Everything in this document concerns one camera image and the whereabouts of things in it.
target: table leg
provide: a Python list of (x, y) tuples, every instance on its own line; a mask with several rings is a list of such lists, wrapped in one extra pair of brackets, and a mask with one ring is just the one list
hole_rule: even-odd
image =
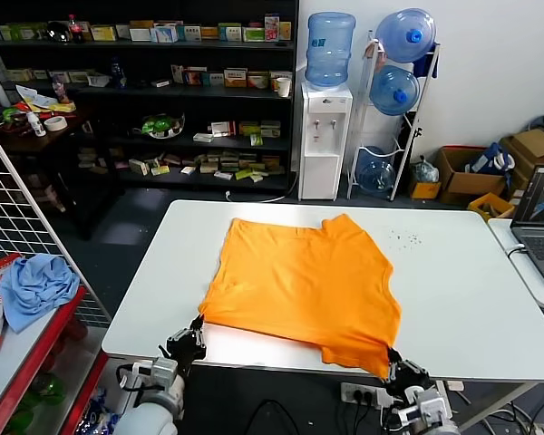
[(531, 390), (537, 382), (526, 383), (499, 383), (487, 396), (473, 402), (464, 411), (454, 416), (454, 420), (461, 432), (488, 417), (491, 413), (501, 409), (507, 403)]

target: red bottle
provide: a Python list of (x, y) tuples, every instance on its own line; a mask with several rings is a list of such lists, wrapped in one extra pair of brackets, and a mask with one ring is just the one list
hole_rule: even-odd
[(74, 43), (84, 43), (83, 29), (76, 23), (73, 14), (69, 15), (69, 30)]

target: white table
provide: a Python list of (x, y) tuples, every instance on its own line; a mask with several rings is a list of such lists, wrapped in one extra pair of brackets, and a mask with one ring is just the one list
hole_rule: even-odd
[[(488, 412), (544, 382), (544, 358), (540, 364), (535, 359), (544, 355), (544, 316), (484, 221), (465, 211), (175, 201), (103, 350), (156, 356), (158, 344), (189, 325), (218, 270), (232, 218), (320, 227), (323, 219), (341, 213), (364, 228), (393, 263), (391, 289), (403, 309), (395, 348), (404, 358), (436, 379), (525, 382), (505, 386)], [(301, 343), (210, 324), (204, 333), (208, 354), (199, 363), (367, 374), (323, 364), (317, 349)], [(517, 343), (524, 343), (523, 353)], [(487, 415), (470, 408), (461, 429)]]
[[(491, 232), (498, 239), (504, 252), (508, 253), (520, 242), (511, 233), (511, 219), (490, 219), (488, 222)], [(544, 278), (534, 266), (529, 256), (520, 252), (513, 253), (510, 261), (520, 274), (529, 292), (534, 296), (538, 305), (544, 308)]]

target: paper cup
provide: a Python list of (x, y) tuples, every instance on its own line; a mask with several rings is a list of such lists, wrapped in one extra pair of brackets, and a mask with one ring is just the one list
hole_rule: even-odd
[(282, 98), (288, 98), (290, 95), (290, 83), (292, 80), (286, 77), (280, 77), (276, 79), (276, 82), (278, 83), (278, 95)]

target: orange t-shirt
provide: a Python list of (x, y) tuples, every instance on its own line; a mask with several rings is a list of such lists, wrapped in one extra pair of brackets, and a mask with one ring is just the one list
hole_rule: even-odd
[(385, 378), (401, 318), (393, 267), (347, 215), (321, 229), (234, 219), (199, 311), (207, 322), (317, 345)]

